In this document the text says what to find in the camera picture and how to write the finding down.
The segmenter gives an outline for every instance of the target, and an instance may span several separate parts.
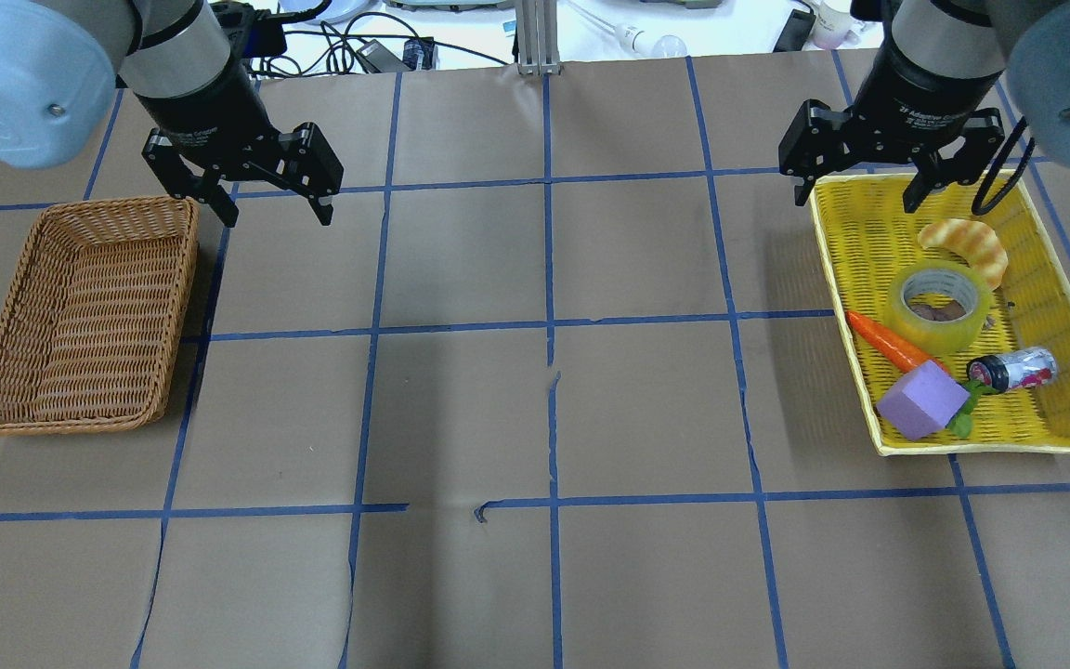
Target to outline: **metal post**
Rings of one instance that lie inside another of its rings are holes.
[[[555,34],[555,0],[515,0],[518,25],[518,72],[560,74]]]

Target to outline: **yellow tape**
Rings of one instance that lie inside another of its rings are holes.
[[[922,293],[960,302],[964,316],[954,320],[920,317],[911,310],[910,302]],[[890,284],[884,321],[931,355],[954,354],[976,341],[992,305],[993,292],[977,271],[954,262],[921,261],[905,268]]]

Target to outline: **brown wicker basket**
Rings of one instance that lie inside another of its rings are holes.
[[[44,209],[0,317],[0,435],[113,432],[163,415],[196,228],[192,200]]]

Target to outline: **toy carrot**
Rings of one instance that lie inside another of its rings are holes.
[[[880,354],[886,355],[886,360],[895,363],[895,367],[901,369],[904,374],[930,360],[935,361],[935,364],[938,364],[951,377],[952,372],[947,368],[947,365],[935,360],[934,356],[922,351],[921,348],[900,337],[900,335],[897,335],[895,331],[883,325],[883,323],[865,316],[865,314],[855,313],[855,310],[845,309],[844,316],[849,319],[849,325],[858,335],[861,335],[862,338],[869,341],[871,347],[877,349]]]

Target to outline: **purple block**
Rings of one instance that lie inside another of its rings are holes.
[[[917,441],[946,427],[965,401],[968,391],[935,361],[927,361],[891,385],[878,399],[877,413],[895,424],[907,440]]]

